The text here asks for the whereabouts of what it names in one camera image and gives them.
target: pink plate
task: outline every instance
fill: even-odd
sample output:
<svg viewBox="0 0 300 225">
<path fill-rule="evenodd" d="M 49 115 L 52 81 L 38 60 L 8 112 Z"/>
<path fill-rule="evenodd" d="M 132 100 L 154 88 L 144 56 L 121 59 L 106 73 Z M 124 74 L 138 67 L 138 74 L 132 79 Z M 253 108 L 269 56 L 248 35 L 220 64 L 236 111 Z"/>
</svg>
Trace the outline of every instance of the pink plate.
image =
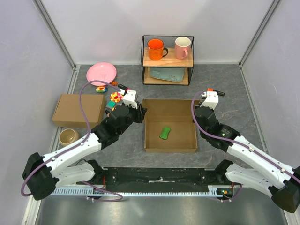
<svg viewBox="0 0 300 225">
<path fill-rule="evenodd" d="M 86 73 L 86 79 L 88 81 L 105 81 L 110 83 L 117 75 L 116 67 L 108 62 L 100 62 L 92 66 Z M 95 86 L 105 86 L 105 83 L 95 82 L 92 83 Z"/>
</svg>

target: green sponge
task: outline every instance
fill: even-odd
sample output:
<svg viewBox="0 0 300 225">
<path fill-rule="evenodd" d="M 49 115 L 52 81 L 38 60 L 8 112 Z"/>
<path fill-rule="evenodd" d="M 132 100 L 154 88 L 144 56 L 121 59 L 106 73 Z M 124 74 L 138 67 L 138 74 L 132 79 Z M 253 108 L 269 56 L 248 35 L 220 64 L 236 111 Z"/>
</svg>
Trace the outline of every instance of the green sponge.
<svg viewBox="0 0 300 225">
<path fill-rule="evenodd" d="M 162 139 L 164 139 L 164 140 L 166 140 L 167 138 L 168 138 L 168 135 L 169 135 L 169 132 L 171 131 L 171 128 L 169 128 L 169 127 L 164 127 L 163 128 L 163 132 L 161 132 L 161 134 L 160 134 L 160 138 L 162 138 Z"/>
</svg>

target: cable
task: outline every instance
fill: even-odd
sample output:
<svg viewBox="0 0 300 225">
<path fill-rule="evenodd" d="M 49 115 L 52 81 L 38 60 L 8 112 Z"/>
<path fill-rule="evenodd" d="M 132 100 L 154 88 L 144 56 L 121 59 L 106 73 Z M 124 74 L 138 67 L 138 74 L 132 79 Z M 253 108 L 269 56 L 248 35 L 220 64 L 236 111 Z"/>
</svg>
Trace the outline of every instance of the cable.
<svg viewBox="0 0 300 225">
<path fill-rule="evenodd" d="M 104 81 L 99 81 L 99 80 L 89 81 L 89 82 L 87 82 L 85 85 L 83 85 L 83 87 L 81 88 L 80 93 L 79 93 L 79 107 L 80 107 L 80 111 L 81 111 L 81 113 L 82 113 L 82 115 L 83 115 L 83 117 L 84 117 L 84 120 L 85 120 L 85 122 L 86 122 L 86 124 L 87 124 L 87 126 L 88 126 L 88 132 L 87 132 L 85 138 L 82 140 L 82 142 L 80 142 L 80 143 L 78 143 L 78 144 L 76 144 L 76 145 L 74 145 L 74 146 L 72 146 L 72 147 L 70 147 L 70 148 L 68 148 L 68 149 L 66 149 L 66 150 L 64 150 L 64 151 L 62 151 L 62 152 L 60 152 L 60 153 L 58 153 L 58 154 L 55 155 L 54 157 L 52 157 L 52 158 L 46 160 L 45 162 L 43 162 L 42 164 L 40 164 L 37 168 L 35 168 L 35 169 L 28 175 L 28 177 L 24 180 L 24 182 L 23 182 L 23 184 L 22 184 L 22 186 L 21 186 L 21 195 L 22 195 L 22 196 L 27 197 L 27 196 L 31 196 L 31 195 L 32 195 L 32 193 L 30 193 L 30 194 L 24 193 L 24 188 L 25 188 L 27 182 L 30 180 L 30 178 L 31 178 L 31 177 L 32 177 L 32 176 L 33 176 L 40 168 L 42 168 L 42 167 L 43 167 L 44 165 L 46 165 L 47 163 L 50 163 L 50 162 L 53 160 L 53 158 L 56 159 L 57 157 L 59 157 L 59 156 L 65 154 L 66 152 L 71 151 L 71 150 L 77 148 L 78 146 L 80 146 L 82 143 L 84 143 L 84 142 L 89 138 L 90 132 L 91 132 L 91 128 L 90 128 L 90 124 L 89 124 L 88 118 L 86 117 L 86 115 L 85 115 L 85 113 L 84 113 L 84 110 L 83 110 L 83 105 L 82 105 L 82 103 L 81 103 L 81 95 L 82 95 L 82 93 L 83 93 L 83 89 L 84 89 L 88 84 L 94 83 L 94 82 L 105 83 L 106 85 L 111 86 L 112 88 L 116 89 L 117 91 L 120 91 L 120 89 L 119 89 L 118 87 L 112 86 L 110 83 L 107 83 L 107 82 L 104 82 Z"/>
<path fill-rule="evenodd" d="M 198 124 L 197 120 L 196 120 L 196 117 L 195 117 L 195 114 L 194 114 L 194 103 L 195 103 L 195 100 L 196 100 L 196 97 L 198 95 L 201 95 L 201 94 L 204 94 L 203 91 L 200 91 L 200 92 L 197 92 L 194 97 L 193 97 L 193 100 L 192 100 L 192 104 L 191 104 L 191 112 L 192 112 L 192 118 L 193 118 L 193 121 L 194 123 L 196 124 L 196 126 L 201 130 L 202 133 L 204 133 L 205 135 L 207 135 L 208 137 L 212 137 L 212 138 L 216 138 L 216 139 L 219 139 L 219 140 L 223 140 L 223 141 L 227 141 L 227 142 L 232 142 L 232 143 L 235 143 L 235 144 L 239 144 L 243 147 L 245 147 L 246 149 L 250 149 L 250 146 L 246 145 L 246 144 L 243 144 L 241 142 L 238 142 L 238 141 L 235 141 L 235 140 L 232 140 L 232 139 L 228 139 L 228 138 L 224 138 L 224 137 L 218 137 L 218 136 L 215 136 L 215 135 L 212 135 L 210 133 L 207 133 L 205 130 L 202 129 L 202 127 Z M 291 178 L 293 178 L 295 181 L 297 181 L 299 184 L 300 184 L 300 180 L 295 177 L 293 174 L 291 174 L 290 172 L 286 171 L 284 168 L 280 167 L 278 164 L 274 163 L 272 160 L 268 159 L 267 157 L 265 157 L 263 154 L 261 154 L 260 152 L 256 151 L 256 150 L 252 150 L 252 152 L 254 152 L 255 154 L 257 154 L 258 156 L 260 156 L 261 158 L 263 158 L 264 160 L 266 160 L 268 163 L 272 164 L 273 166 L 275 166 L 277 169 L 281 170 L 282 172 L 286 173 L 287 175 L 289 175 Z"/>
<path fill-rule="evenodd" d="M 75 164 L 75 166 L 78 165 L 78 163 L 80 163 L 81 161 L 85 161 L 85 162 L 86 162 L 86 160 L 82 158 L 82 159 L 80 159 L 80 160 Z"/>
<path fill-rule="evenodd" d="M 107 190 L 104 190 L 104 189 L 101 189 L 99 187 L 96 187 L 92 184 L 89 184 L 88 182 L 86 181 L 82 181 L 82 183 L 86 184 L 86 185 L 89 185 L 91 186 L 92 188 L 95 188 L 96 190 L 99 190 L 99 191 L 102 191 L 104 193 L 108 193 L 108 194 L 111 194 L 111 195 L 116 195 L 118 196 L 119 198 L 117 199 L 94 199 L 94 198 L 90 198 L 90 197 L 87 197 L 88 200 L 91 200 L 91 201 L 96 201 L 96 202 L 119 202 L 123 199 L 123 196 L 118 194 L 118 193 L 115 193 L 115 192 L 111 192 L 111 191 L 107 191 Z"/>
<path fill-rule="evenodd" d="M 105 176 L 103 177 L 103 189 L 105 188 Z"/>
<path fill-rule="evenodd" d="M 242 186 L 243 185 L 241 184 L 238 192 L 231 199 L 225 199 L 225 200 L 219 200 L 219 199 L 216 199 L 216 198 L 209 198 L 209 199 L 214 200 L 214 201 L 218 201 L 218 202 L 231 202 L 233 199 L 235 199 L 240 194 L 240 191 L 242 190 Z"/>
<path fill-rule="evenodd" d="M 234 188 L 233 188 L 233 186 L 230 188 L 230 191 L 232 191 L 232 197 L 234 197 Z M 228 198 L 228 199 L 232 199 L 232 197 L 228 197 L 228 196 L 226 196 L 224 193 L 222 193 L 222 195 L 223 195 L 224 197 Z"/>
</svg>

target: wooden shelf board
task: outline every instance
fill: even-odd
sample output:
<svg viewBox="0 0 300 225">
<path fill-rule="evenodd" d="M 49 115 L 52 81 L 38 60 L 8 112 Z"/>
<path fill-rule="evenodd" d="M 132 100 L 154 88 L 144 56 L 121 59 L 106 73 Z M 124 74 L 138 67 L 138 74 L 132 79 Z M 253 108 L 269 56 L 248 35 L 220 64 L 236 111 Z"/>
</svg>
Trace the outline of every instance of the wooden shelf board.
<svg viewBox="0 0 300 225">
<path fill-rule="evenodd" d="M 179 60 L 175 55 L 175 48 L 168 48 L 169 53 L 160 60 L 151 60 L 148 54 L 148 48 L 144 50 L 143 66 L 144 67 L 185 67 L 191 68 L 194 65 L 192 49 L 189 50 L 188 56 Z"/>
<path fill-rule="evenodd" d="M 150 76 L 150 68 L 145 68 L 145 75 L 144 75 L 144 84 L 169 84 L 169 85 L 188 85 L 188 69 L 184 69 L 184 76 L 182 81 L 180 82 L 173 82 L 173 81 L 165 81 L 156 79 Z"/>
</svg>

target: mug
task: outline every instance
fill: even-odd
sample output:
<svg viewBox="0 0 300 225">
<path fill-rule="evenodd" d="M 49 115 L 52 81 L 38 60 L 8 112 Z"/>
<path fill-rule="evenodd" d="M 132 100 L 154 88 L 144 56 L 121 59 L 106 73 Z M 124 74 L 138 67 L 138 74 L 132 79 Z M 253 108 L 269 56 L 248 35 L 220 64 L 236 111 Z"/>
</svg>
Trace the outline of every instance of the mug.
<svg viewBox="0 0 300 225">
<path fill-rule="evenodd" d="M 176 58 L 183 60 L 188 56 L 188 51 L 191 49 L 191 40 L 187 37 L 178 37 L 175 40 Z"/>
<path fill-rule="evenodd" d="M 162 57 L 165 57 L 169 53 L 169 50 L 164 48 L 164 43 L 162 40 L 152 39 L 148 41 L 148 52 L 150 59 L 159 60 Z"/>
</svg>

